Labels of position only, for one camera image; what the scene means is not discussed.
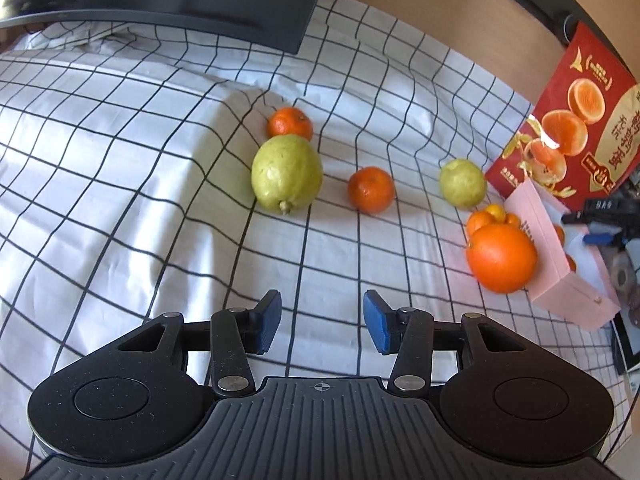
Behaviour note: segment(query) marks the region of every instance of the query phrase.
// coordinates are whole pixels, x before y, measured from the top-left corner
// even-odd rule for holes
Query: guava stem
[[[280,202],[279,206],[280,206],[280,212],[283,215],[288,215],[289,213],[291,213],[291,202],[287,202],[286,200],[283,200],[282,202]]]

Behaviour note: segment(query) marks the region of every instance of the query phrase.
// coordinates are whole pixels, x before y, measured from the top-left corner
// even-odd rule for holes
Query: pink box
[[[620,303],[600,252],[582,242],[587,227],[562,225],[560,219],[569,210],[530,178],[511,193],[504,207],[520,217],[538,250],[538,268],[527,285],[531,301],[588,331],[613,319]],[[564,248],[554,224],[564,229]],[[577,272],[569,268],[565,253],[575,260]]]

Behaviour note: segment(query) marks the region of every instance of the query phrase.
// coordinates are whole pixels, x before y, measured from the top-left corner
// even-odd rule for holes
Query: green guava
[[[440,191],[452,206],[471,209],[486,195],[486,179],[474,163],[457,158],[440,170]]]
[[[273,137],[255,154],[251,185],[260,205],[269,211],[288,214],[306,207],[322,185],[320,156],[302,137]]]

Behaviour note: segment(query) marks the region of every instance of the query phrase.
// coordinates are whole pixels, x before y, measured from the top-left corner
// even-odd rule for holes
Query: checkered cloth
[[[586,333],[526,292],[478,285],[466,213],[438,167],[487,168],[530,103],[470,60],[353,0],[320,0],[299,54],[179,28],[57,23],[0,57],[0,477],[42,459],[25,412],[49,374],[162,312],[187,321],[253,306],[284,312],[266,375],[388,377],[362,320],[375,288],[438,320],[481,312],[609,388],[628,410],[610,335]],[[267,117],[311,118],[324,184],[287,218],[256,204],[250,167]],[[358,213],[346,182],[388,170],[398,199]],[[498,202],[497,195],[489,199]],[[435,382],[456,370],[436,353]],[[208,355],[189,373],[207,377]],[[607,439],[604,451],[609,449]]]

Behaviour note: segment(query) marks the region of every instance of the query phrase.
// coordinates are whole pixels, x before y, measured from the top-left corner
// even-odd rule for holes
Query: red box
[[[640,85],[582,23],[538,104],[486,172],[508,197],[530,176],[569,209],[612,193],[640,162]]]

